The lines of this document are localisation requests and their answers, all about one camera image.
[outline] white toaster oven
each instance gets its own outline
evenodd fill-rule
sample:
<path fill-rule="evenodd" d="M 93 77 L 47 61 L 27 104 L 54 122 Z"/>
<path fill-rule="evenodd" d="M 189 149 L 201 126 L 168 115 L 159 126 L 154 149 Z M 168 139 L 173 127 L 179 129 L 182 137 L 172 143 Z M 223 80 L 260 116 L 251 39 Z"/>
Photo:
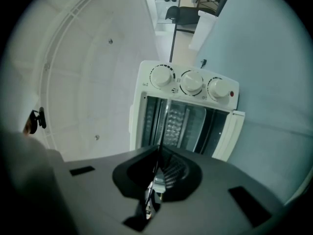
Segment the white toaster oven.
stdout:
<path fill-rule="evenodd" d="M 164 145 L 227 161 L 245 119 L 236 111 L 238 97 L 239 83 L 222 75 L 143 61 L 130 109 L 130 150 L 157 144 L 165 123 Z"/>

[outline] black slot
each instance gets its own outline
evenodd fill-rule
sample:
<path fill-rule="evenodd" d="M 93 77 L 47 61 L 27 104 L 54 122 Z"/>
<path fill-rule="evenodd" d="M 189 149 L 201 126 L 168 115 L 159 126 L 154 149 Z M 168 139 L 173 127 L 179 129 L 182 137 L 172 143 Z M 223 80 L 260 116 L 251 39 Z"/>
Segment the black slot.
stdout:
<path fill-rule="evenodd" d="M 253 227 L 267 221 L 271 214 L 242 186 L 228 190 Z"/>
<path fill-rule="evenodd" d="M 86 166 L 86 167 L 70 170 L 69 172 L 72 174 L 72 176 L 77 176 L 77 175 L 81 175 L 81 174 L 84 174 L 93 170 L 95 170 L 95 168 L 93 168 L 92 166 Z"/>

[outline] oven knob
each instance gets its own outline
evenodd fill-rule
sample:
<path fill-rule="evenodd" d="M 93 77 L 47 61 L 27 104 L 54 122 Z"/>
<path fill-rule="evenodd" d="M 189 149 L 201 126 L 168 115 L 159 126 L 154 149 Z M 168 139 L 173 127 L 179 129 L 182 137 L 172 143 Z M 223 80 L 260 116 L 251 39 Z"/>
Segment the oven knob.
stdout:
<path fill-rule="evenodd" d="M 209 92 L 214 97 L 225 97 L 229 94 L 229 85 L 226 81 L 217 79 L 210 83 Z"/>
<path fill-rule="evenodd" d="M 167 85 L 171 78 L 170 70 L 165 66 L 155 67 L 151 74 L 151 81 L 159 87 Z"/>
<path fill-rule="evenodd" d="M 181 83 L 187 91 L 194 92 L 202 87 L 203 81 L 199 73 L 190 71 L 182 76 Z"/>

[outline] blue wall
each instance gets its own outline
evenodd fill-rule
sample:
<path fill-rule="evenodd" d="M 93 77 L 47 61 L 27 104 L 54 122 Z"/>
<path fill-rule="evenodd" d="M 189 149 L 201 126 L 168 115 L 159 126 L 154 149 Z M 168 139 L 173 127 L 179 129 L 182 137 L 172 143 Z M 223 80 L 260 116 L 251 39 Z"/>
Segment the blue wall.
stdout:
<path fill-rule="evenodd" d="M 313 166 L 313 45 L 283 0 L 228 0 L 195 66 L 240 83 L 246 119 L 230 163 L 283 202 Z"/>

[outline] control panel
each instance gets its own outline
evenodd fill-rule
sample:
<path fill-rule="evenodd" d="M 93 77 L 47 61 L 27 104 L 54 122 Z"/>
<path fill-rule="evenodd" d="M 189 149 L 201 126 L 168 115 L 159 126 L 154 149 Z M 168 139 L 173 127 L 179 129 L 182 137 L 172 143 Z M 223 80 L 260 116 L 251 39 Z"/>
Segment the control panel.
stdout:
<path fill-rule="evenodd" d="M 222 75 L 195 67 L 160 61 L 143 61 L 139 68 L 136 93 L 159 94 L 163 98 L 179 97 L 188 101 L 235 110 L 239 83 Z"/>

